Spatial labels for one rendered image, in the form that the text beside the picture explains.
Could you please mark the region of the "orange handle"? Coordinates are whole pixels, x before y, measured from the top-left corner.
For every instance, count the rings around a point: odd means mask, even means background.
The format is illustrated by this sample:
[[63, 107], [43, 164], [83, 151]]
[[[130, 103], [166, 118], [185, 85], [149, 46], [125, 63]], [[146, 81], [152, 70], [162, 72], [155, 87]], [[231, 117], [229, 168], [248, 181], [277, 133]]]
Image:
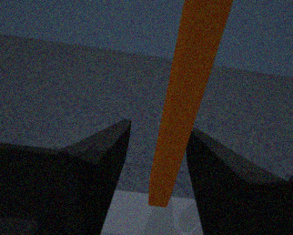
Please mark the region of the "orange handle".
[[234, 0], [185, 0], [150, 179], [148, 206], [167, 207]]

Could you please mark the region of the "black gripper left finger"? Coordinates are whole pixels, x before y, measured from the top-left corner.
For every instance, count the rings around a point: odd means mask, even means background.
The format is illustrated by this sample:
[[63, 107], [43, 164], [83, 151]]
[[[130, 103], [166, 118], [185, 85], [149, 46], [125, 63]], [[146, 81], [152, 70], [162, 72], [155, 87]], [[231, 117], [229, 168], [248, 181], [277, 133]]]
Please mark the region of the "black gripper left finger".
[[48, 235], [100, 235], [130, 130], [123, 119], [59, 150], [0, 143], [0, 208], [38, 213]]

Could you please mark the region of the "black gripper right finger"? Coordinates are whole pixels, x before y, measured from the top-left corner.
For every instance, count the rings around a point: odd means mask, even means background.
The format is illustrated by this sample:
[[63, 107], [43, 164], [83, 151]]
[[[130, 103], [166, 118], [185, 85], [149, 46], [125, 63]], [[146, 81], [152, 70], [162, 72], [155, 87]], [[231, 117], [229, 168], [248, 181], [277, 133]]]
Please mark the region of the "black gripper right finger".
[[203, 235], [293, 235], [293, 181], [197, 128], [186, 152]]

